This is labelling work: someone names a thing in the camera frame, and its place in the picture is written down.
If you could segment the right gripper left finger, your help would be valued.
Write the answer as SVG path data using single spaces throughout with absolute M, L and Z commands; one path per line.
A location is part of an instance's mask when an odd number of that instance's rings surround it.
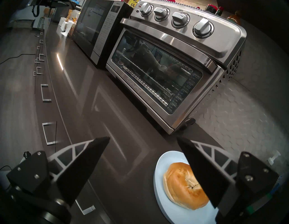
M 7 174 L 8 193 L 32 199 L 61 199 L 71 207 L 94 171 L 110 137 L 67 146 L 50 157 L 37 151 Z

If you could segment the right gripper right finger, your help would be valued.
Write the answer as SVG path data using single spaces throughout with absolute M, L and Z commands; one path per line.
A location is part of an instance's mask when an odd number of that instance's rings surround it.
M 216 223 L 242 223 L 271 199 L 279 175 L 253 154 L 234 157 L 222 148 L 184 137 L 177 143 L 214 208 Z

